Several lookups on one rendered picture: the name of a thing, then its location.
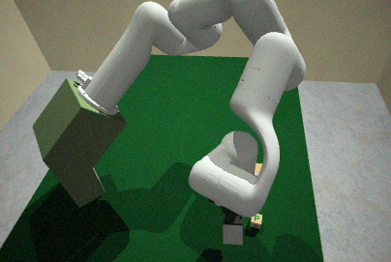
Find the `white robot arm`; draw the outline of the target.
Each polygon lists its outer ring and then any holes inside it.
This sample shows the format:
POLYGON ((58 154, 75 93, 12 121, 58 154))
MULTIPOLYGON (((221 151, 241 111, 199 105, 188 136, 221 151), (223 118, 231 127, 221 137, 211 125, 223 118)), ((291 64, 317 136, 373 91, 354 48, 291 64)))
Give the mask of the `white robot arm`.
POLYGON ((279 168, 273 115, 283 92, 296 88, 306 72, 274 0, 173 0, 168 10, 145 2, 94 76, 78 71, 76 78, 83 83, 77 92, 87 103, 115 115, 118 102, 147 65, 152 45, 170 56, 207 49, 218 41, 222 23, 232 16, 256 47, 229 106, 258 136, 263 163, 255 173, 256 139, 245 131, 232 131, 193 166, 189 185, 226 207, 223 244, 243 245, 240 216, 251 218, 260 212, 279 168))

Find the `beige flat mat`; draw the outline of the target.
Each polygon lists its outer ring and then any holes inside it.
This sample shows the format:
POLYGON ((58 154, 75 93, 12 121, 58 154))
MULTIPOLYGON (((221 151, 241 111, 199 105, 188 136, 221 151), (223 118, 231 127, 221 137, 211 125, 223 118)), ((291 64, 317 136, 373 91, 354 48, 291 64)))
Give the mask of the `beige flat mat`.
POLYGON ((257 163, 256 164, 256 170, 255 170, 255 173, 259 174, 259 171, 260 171, 260 168, 261 168, 262 164, 261 163, 257 163))

